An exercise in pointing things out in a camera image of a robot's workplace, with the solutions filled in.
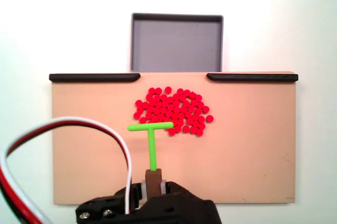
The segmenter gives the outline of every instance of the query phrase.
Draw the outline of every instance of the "white wall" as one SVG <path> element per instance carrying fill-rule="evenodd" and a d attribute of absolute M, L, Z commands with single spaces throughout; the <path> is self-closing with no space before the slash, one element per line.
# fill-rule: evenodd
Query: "white wall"
<path fill-rule="evenodd" d="M 0 0 L 0 148 L 51 118 L 48 74 L 129 70 L 132 12 L 222 14 L 225 71 L 299 74 L 296 203 L 222 205 L 223 223 L 336 223 L 337 0 Z M 50 133 L 9 162 L 55 223 L 75 223 L 52 204 Z"/>

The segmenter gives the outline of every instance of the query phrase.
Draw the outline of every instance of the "beige board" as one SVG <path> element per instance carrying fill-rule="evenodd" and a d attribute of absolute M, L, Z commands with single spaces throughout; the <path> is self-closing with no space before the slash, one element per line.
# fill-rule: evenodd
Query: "beige board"
<path fill-rule="evenodd" d="M 127 126 L 138 123 L 135 101 L 145 101 L 151 87 L 166 86 L 201 94 L 214 122 L 202 137 L 156 130 L 163 179 L 216 203 L 294 202 L 295 83 L 219 83 L 206 73 L 142 73 L 132 83 L 52 83 L 53 117 L 83 116 L 112 127 L 130 149 L 132 181 L 140 182 L 149 168 L 147 133 L 128 132 Z M 112 195 L 126 183 L 120 147 L 94 129 L 54 130 L 53 168 L 55 204 Z"/>

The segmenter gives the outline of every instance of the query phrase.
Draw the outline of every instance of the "red disc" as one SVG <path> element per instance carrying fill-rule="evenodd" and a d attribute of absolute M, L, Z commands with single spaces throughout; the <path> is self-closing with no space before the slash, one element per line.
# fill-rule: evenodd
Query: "red disc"
<path fill-rule="evenodd" d="M 162 101 L 165 101 L 165 100 L 167 99 L 167 96 L 166 96 L 165 94 L 163 94 L 163 95 L 160 96 L 160 99 L 161 99 Z"/>
<path fill-rule="evenodd" d="M 160 102 L 160 101 L 158 101 L 157 103 L 156 103 L 156 107 L 157 108 L 161 108 L 163 106 L 163 103 L 162 102 Z"/>
<path fill-rule="evenodd" d="M 205 123 L 200 123 L 199 124 L 199 129 L 204 130 L 206 128 Z"/>
<path fill-rule="evenodd" d="M 172 104 L 173 101 L 174 101 L 174 99 L 173 99 L 172 96 L 168 96 L 168 97 L 167 97 L 167 101 L 168 101 L 169 104 Z"/>
<path fill-rule="evenodd" d="M 183 132 L 184 133 L 188 133 L 190 131 L 190 127 L 188 126 L 188 125 L 185 125 L 184 127 L 183 127 Z"/>
<path fill-rule="evenodd" d="M 191 106 L 197 106 L 197 105 L 198 105 L 198 101 L 195 100 L 195 99 L 193 99 L 193 100 L 191 101 Z"/>
<path fill-rule="evenodd" d="M 187 109 L 188 109 L 189 112 L 194 112 L 195 107 L 190 105 L 189 108 L 187 108 Z"/>
<path fill-rule="evenodd" d="M 179 100 L 179 97 L 180 97 L 180 96 L 179 96 L 179 94 L 177 94 L 177 93 L 175 93 L 175 94 L 173 95 L 173 99 L 174 99 L 174 100 Z"/>
<path fill-rule="evenodd" d="M 179 126 L 182 126 L 182 125 L 184 124 L 184 121 L 183 121 L 183 120 L 178 120 L 178 121 L 177 121 L 177 124 L 178 124 Z"/>
<path fill-rule="evenodd" d="M 171 87 L 166 87 L 165 88 L 165 92 L 167 93 L 167 94 L 170 94 L 171 92 L 172 92 L 172 88 Z"/>
<path fill-rule="evenodd" d="M 149 88 L 148 93 L 153 95 L 156 92 L 155 88 Z"/>
<path fill-rule="evenodd" d="M 199 126 L 199 122 L 197 122 L 196 120 L 193 122 L 192 124 L 195 128 L 197 128 Z"/>
<path fill-rule="evenodd" d="M 178 95 L 182 95 L 182 94 L 184 94 L 184 90 L 182 88 L 179 88 L 177 90 L 177 93 L 178 93 Z"/>
<path fill-rule="evenodd" d="M 169 103 L 168 101 L 163 101 L 163 107 L 168 107 Z"/>
<path fill-rule="evenodd" d="M 178 118 L 181 119 L 181 120 L 183 120 L 183 119 L 185 118 L 185 114 L 182 113 L 182 112 L 179 113 L 179 114 L 178 114 Z"/>
<path fill-rule="evenodd" d="M 185 95 L 181 95 L 181 96 L 179 97 L 179 99 L 180 99 L 180 101 L 184 102 L 184 101 L 186 100 L 186 96 L 185 96 Z"/>
<path fill-rule="evenodd" d="M 152 119 L 151 119 L 151 121 L 152 121 L 153 123 L 158 122 L 158 117 L 157 117 L 157 116 L 153 116 Z"/>
<path fill-rule="evenodd" d="M 147 121 L 146 117 L 141 117 L 141 118 L 139 119 L 139 122 L 140 122 L 141 124 L 145 124 L 146 121 Z"/>
<path fill-rule="evenodd" d="M 151 94 L 146 95 L 146 100 L 150 101 L 153 98 Z"/>
<path fill-rule="evenodd" d="M 133 114 L 133 118 L 136 119 L 136 120 L 138 120 L 140 117 L 141 117 L 141 114 L 139 112 L 135 112 Z"/>
<path fill-rule="evenodd" d="M 208 116 L 206 117 L 206 121 L 207 121 L 208 123 L 211 123 L 213 120 L 214 120 L 214 117 L 211 116 L 211 115 L 208 115 Z"/>
<path fill-rule="evenodd" d="M 180 113 L 180 108 L 179 108 L 179 107 L 175 107 L 175 108 L 173 109 L 173 112 L 174 112 L 174 113 Z"/>
<path fill-rule="evenodd" d="M 137 112 L 140 113 L 140 114 L 142 114 L 144 112 L 144 109 L 141 106 L 139 106 L 137 108 Z"/>
<path fill-rule="evenodd" d="M 189 96 L 190 93 L 191 93 L 191 92 L 190 92 L 189 90 L 184 90 L 184 95 L 185 95 L 185 96 Z"/>
<path fill-rule="evenodd" d="M 195 96 L 196 96 L 196 94 L 192 91 L 192 92 L 190 93 L 190 96 L 189 96 L 189 97 L 190 97 L 191 99 L 195 99 Z"/>
<path fill-rule="evenodd" d="M 182 113 L 185 113 L 185 112 L 187 112 L 187 108 L 183 106 L 183 107 L 180 108 L 180 111 L 181 111 Z"/>
<path fill-rule="evenodd" d="M 154 113 L 155 115 L 158 115 L 158 114 L 160 113 L 160 109 L 159 109 L 159 108 L 153 109 L 153 113 Z"/>
<path fill-rule="evenodd" d="M 169 111 L 173 111 L 174 106 L 173 106 L 172 104 L 169 104 L 168 107 L 167 107 L 167 109 L 168 109 Z"/>
<path fill-rule="evenodd" d="M 174 128 L 170 128 L 169 131 L 168 131 L 168 133 L 169 133 L 170 136 L 175 135 L 175 129 Z"/>
<path fill-rule="evenodd" d="M 199 119 L 199 115 L 194 113 L 194 114 L 192 115 L 192 119 L 193 119 L 193 120 L 198 120 L 198 119 Z"/>
<path fill-rule="evenodd" d="M 162 89 L 161 89 L 161 88 L 156 88 L 156 94 L 157 94 L 157 95 L 162 94 Z"/>
<path fill-rule="evenodd" d="M 198 102 L 198 107 L 199 107 L 199 108 L 202 108 L 202 107 L 204 107 L 204 103 L 203 103 L 203 102 L 201 102 L 201 101 L 200 101 L 200 102 Z"/>
<path fill-rule="evenodd" d="M 192 116 L 192 113 L 191 112 L 185 112 L 185 117 L 186 118 L 190 118 Z"/>
<path fill-rule="evenodd" d="M 145 117 L 150 120 L 153 117 L 152 112 L 147 112 Z"/>
<path fill-rule="evenodd" d="M 181 126 L 177 125 L 174 127 L 174 130 L 176 133 L 180 133 L 181 132 Z"/>
<path fill-rule="evenodd" d="M 164 120 L 165 116 L 164 114 L 160 113 L 158 114 L 158 120 Z"/>
<path fill-rule="evenodd" d="M 193 124 L 192 118 L 188 118 L 188 119 L 186 120 L 186 122 L 188 123 L 188 125 L 192 125 L 192 124 Z"/>
<path fill-rule="evenodd" d="M 197 129 L 195 127 L 191 127 L 191 134 L 196 134 Z"/>
<path fill-rule="evenodd" d="M 202 113 L 202 110 L 200 108 L 195 109 L 195 114 L 200 115 Z"/>
<path fill-rule="evenodd" d="M 195 96 L 195 99 L 196 99 L 197 101 L 201 101 L 202 96 L 201 96 L 201 95 L 196 95 L 196 96 Z"/>
<path fill-rule="evenodd" d="M 170 110 L 168 110 L 166 113 L 165 113 L 166 117 L 171 117 L 172 116 L 172 112 Z"/>
<path fill-rule="evenodd" d="M 142 100 L 137 100 L 135 104 L 136 104 L 137 107 L 139 107 L 139 106 L 141 106 L 143 104 L 143 101 Z"/>
<path fill-rule="evenodd" d="M 173 113 L 172 114 L 172 120 L 177 120 L 178 119 L 178 114 L 177 113 Z"/>
<path fill-rule="evenodd" d="M 204 113 L 208 113 L 209 111 L 210 111 L 210 108 L 208 107 L 208 106 L 204 106 L 204 107 L 202 107 L 202 111 L 204 112 Z"/>
<path fill-rule="evenodd" d="M 203 134 L 204 134 L 204 132 L 201 129 L 198 129 L 196 131 L 196 135 L 198 135 L 198 136 L 202 136 Z"/>
<path fill-rule="evenodd" d="M 198 121 L 199 121 L 200 123 L 204 123 L 204 122 L 205 122 L 205 117 L 204 117 L 204 116 L 199 116 L 199 117 L 198 117 Z"/>

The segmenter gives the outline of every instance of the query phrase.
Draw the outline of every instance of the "black wire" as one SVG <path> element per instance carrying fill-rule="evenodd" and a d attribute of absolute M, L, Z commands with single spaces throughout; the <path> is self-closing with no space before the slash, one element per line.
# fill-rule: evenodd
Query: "black wire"
<path fill-rule="evenodd" d="M 29 224 L 28 220 L 22 215 L 19 209 L 14 205 L 10 197 L 7 195 L 2 183 L 0 183 L 0 189 L 2 192 L 2 195 L 4 196 L 4 199 L 6 200 L 8 206 L 11 208 L 13 214 L 16 216 L 16 218 L 20 221 L 22 224 Z"/>

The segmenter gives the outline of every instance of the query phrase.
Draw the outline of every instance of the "green plastic stick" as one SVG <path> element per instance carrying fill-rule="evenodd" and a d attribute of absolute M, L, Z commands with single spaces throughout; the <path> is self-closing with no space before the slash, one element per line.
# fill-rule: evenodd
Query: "green plastic stick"
<path fill-rule="evenodd" d="M 129 131 L 144 131 L 147 130 L 148 138 L 148 153 L 150 155 L 150 170 L 157 170 L 157 158 L 156 158 L 156 144 L 154 140 L 154 130 L 156 129 L 165 129 L 172 128 L 172 122 L 163 122 L 163 123 L 151 123 L 151 124 L 135 124 L 129 125 L 127 129 Z"/>

